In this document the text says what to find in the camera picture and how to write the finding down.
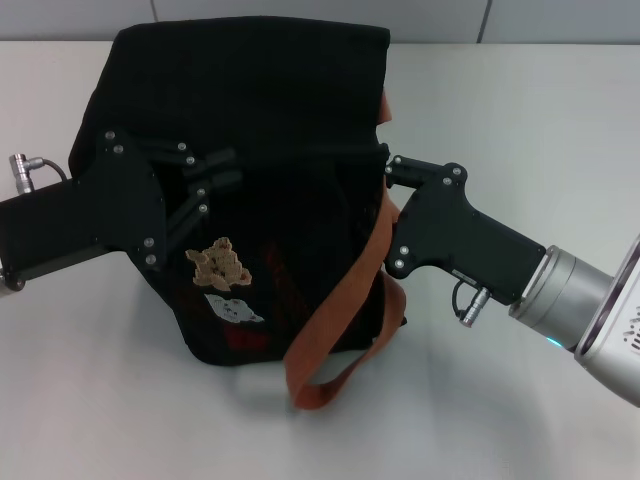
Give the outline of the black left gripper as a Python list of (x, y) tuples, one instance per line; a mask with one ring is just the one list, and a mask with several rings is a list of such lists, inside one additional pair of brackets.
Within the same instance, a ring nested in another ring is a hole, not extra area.
[[(158, 269), (167, 251), (208, 222), (211, 200), (243, 184), (231, 148), (198, 154), (185, 142), (145, 141), (144, 153), (133, 137), (114, 129), (97, 140), (94, 160), (81, 175), (3, 201), (2, 289), (20, 291), (30, 280), (110, 252), (126, 253), (141, 270)], [(150, 161), (215, 174), (187, 184), (186, 199), (166, 224)]]

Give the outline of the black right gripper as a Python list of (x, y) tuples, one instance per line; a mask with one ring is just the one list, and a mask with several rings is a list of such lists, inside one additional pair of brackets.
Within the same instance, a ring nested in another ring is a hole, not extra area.
[(413, 190), (393, 227), (387, 273), (404, 279), (437, 267), (503, 305), (521, 298), (546, 248), (481, 213), (468, 201), (464, 167), (394, 155), (385, 166), (387, 188)]

